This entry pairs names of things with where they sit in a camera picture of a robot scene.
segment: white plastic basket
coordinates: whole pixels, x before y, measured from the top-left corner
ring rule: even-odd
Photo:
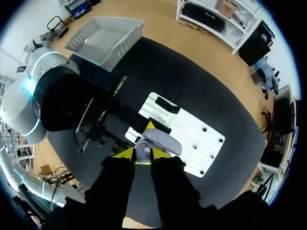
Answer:
[[[70,39],[65,49],[111,72],[142,37],[143,21],[93,18]]]

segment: black case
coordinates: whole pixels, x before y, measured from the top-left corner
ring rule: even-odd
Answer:
[[[191,3],[185,4],[182,14],[209,26],[217,32],[221,32],[225,27],[225,21],[216,14]]]

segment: cardboard box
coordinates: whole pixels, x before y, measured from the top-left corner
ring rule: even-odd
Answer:
[[[236,5],[231,0],[222,0],[219,11],[225,17],[231,18],[235,8]]]

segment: white shelf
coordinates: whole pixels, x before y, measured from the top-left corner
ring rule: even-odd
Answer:
[[[199,0],[188,0],[189,2],[195,3],[203,8],[206,8],[207,10],[211,11],[212,13],[218,15],[220,18],[223,18],[224,20],[230,22],[231,24],[233,24],[235,27],[237,27],[240,31],[242,31],[243,33],[247,33],[245,29],[242,28],[241,25],[239,25],[233,18],[227,18],[224,15],[222,15],[216,8],[213,8],[211,6],[208,6],[207,4],[202,3]]]
[[[245,10],[247,10],[254,17],[256,16],[256,13],[251,8],[249,8],[247,5],[245,5],[243,2],[241,2],[240,0],[234,0],[234,2],[236,4],[238,4],[239,6],[243,7]]]
[[[205,25],[203,23],[200,23],[200,22],[198,22],[198,21],[196,21],[196,20],[194,20],[194,19],[192,19],[192,18],[190,18],[188,16],[183,15],[183,14],[180,14],[179,18],[183,18],[185,20],[188,20],[188,21],[190,21],[190,22],[192,22],[192,23],[194,23],[194,24],[196,24],[196,25],[198,25],[198,26],[208,30],[209,32],[211,32],[212,34],[214,34],[215,36],[217,36],[218,38],[220,38],[224,42],[226,42],[233,49],[236,47],[235,44],[233,44],[231,41],[227,40],[227,38],[224,36],[223,32],[218,32],[218,31],[210,28],[209,26],[207,26],[207,25]]]

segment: gray plastic object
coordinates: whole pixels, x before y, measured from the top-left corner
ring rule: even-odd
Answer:
[[[159,129],[152,128],[143,132],[143,138],[134,147],[137,163],[150,162],[150,149],[152,147],[177,156],[180,156],[182,153],[182,146],[179,141]]]
[[[129,18],[93,18],[76,32],[65,49],[111,72],[142,37],[143,25],[143,21]]]

